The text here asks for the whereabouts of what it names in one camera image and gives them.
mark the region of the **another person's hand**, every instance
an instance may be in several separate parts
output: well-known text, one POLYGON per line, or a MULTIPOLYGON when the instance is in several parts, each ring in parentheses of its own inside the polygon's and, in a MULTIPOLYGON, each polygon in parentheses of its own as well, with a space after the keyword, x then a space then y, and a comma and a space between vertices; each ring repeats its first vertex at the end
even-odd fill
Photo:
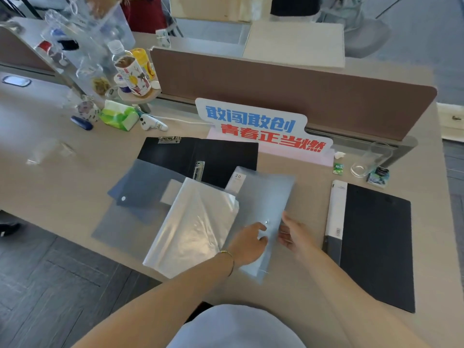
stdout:
POLYGON ((121 0, 85 0, 92 16, 103 18, 121 0))
POLYGON ((283 212, 282 220, 285 223, 279 228, 278 241, 294 252, 296 258, 303 260, 304 254, 316 247, 316 242, 306 226, 301 222, 293 220, 287 212, 283 212))
POLYGON ((256 261, 264 252, 267 245, 267 237, 258 240, 259 230, 265 231, 266 226, 260 222, 253 223, 243 228, 232 239, 227 251, 235 260, 235 268, 248 265, 256 261))

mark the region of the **bracelet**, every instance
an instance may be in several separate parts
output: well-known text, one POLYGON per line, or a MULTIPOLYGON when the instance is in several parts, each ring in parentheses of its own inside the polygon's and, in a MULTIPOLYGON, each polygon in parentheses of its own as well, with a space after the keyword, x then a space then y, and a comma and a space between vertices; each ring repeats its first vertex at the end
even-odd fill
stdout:
POLYGON ((233 262, 233 263, 232 263, 232 269, 231 269, 230 274, 227 276, 227 277, 229 277, 229 276, 232 275, 232 273, 233 273, 233 269, 234 269, 234 267, 235 267, 235 259, 233 258, 232 254, 229 253, 227 250, 221 250, 221 251, 219 252, 219 254, 221 254, 221 253, 229 254, 229 255, 231 256, 231 258, 232 258, 232 262, 233 262))

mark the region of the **white shirt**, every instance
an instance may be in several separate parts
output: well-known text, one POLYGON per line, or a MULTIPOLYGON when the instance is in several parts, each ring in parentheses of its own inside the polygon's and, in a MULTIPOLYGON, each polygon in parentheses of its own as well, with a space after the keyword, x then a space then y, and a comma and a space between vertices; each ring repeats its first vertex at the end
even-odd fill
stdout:
POLYGON ((167 348, 305 348, 275 316, 245 305, 217 305, 186 323, 167 348))

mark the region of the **forearm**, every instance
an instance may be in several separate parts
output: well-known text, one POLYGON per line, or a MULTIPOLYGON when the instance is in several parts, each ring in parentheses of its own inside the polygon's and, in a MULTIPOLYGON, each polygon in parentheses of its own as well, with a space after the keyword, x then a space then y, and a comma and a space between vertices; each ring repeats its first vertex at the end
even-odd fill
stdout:
POLYGON ((194 266, 123 306, 75 348, 166 347, 203 297, 227 278, 232 266, 229 254, 194 266))
POLYGON ((305 252, 303 263, 355 348, 428 347, 322 250, 312 246, 305 252))

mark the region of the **red clothing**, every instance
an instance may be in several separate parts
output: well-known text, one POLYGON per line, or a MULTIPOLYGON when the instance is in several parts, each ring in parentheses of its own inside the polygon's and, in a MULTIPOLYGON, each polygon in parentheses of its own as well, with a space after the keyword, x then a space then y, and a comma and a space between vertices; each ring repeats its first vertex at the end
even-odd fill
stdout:
POLYGON ((127 23, 132 31, 154 34, 167 28, 161 0, 131 0, 121 3, 127 23))

